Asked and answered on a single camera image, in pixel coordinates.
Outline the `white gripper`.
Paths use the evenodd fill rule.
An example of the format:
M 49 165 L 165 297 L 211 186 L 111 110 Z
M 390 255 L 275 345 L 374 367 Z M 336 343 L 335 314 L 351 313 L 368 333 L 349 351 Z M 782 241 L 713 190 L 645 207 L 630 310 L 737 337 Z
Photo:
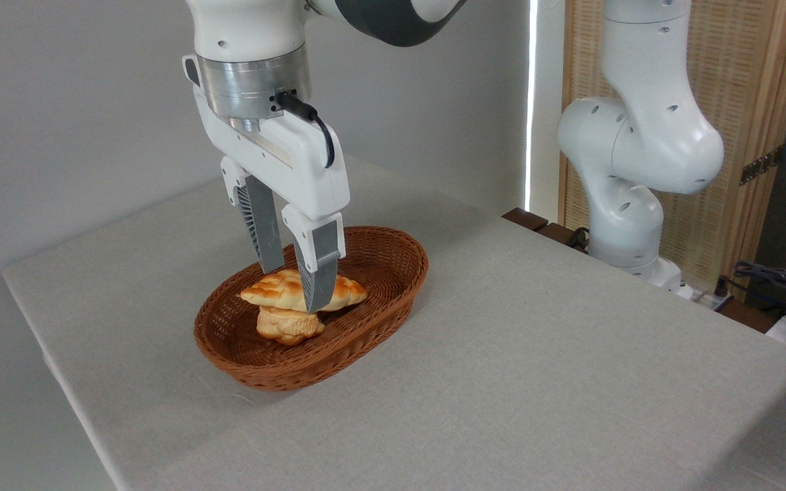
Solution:
M 306 311 L 332 301 L 338 261 L 345 257 L 343 217 L 350 189 L 339 138 L 328 130 L 336 161 L 328 167 L 324 131 L 290 112 L 260 121 L 259 131 L 237 130 L 209 107 L 196 71 L 197 57 L 183 58 L 210 142 L 223 152 L 222 177 L 231 204 L 240 210 L 264 273 L 284 267 L 274 193 L 292 205 L 282 211 L 294 236 L 294 251 Z

